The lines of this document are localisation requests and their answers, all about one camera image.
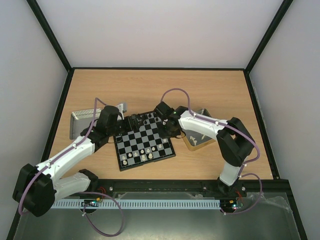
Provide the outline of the gold square tin tray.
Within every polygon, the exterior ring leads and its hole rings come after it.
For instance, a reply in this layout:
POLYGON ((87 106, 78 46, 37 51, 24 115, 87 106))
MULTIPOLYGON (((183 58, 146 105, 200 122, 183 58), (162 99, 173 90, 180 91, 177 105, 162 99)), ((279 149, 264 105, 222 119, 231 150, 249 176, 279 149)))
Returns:
POLYGON ((209 122, 194 117, 188 109, 181 114, 178 123, 183 132, 182 139, 191 152, 216 141, 216 134, 209 122), (190 140, 190 136, 195 137, 195 140, 190 140))

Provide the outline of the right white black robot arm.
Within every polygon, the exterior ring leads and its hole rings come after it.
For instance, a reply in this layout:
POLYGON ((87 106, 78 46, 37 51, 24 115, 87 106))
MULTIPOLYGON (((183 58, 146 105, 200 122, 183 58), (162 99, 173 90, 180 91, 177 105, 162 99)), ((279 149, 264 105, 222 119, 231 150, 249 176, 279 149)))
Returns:
POLYGON ((257 147, 244 124, 236 117, 230 120, 216 119, 196 113, 187 107, 177 109, 160 102, 154 109, 160 123, 157 124, 161 138, 174 138, 183 131, 193 131, 207 136, 218 143, 225 161, 217 181, 218 191, 229 196, 236 189, 235 183, 245 167, 245 160, 257 147))

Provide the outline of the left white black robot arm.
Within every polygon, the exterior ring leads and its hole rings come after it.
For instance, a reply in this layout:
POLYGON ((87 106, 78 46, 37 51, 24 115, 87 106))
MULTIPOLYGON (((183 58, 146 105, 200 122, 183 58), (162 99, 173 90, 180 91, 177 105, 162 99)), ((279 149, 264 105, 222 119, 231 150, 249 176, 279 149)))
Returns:
POLYGON ((93 118, 68 147, 55 156, 37 164, 26 164, 19 172, 12 198, 18 202, 18 212, 27 210, 36 217, 44 215, 52 205, 65 197, 84 192, 97 179, 90 171, 63 175, 84 158, 108 143, 109 138, 140 128, 144 118, 138 114, 124 116, 124 106, 106 105, 98 118, 93 118))

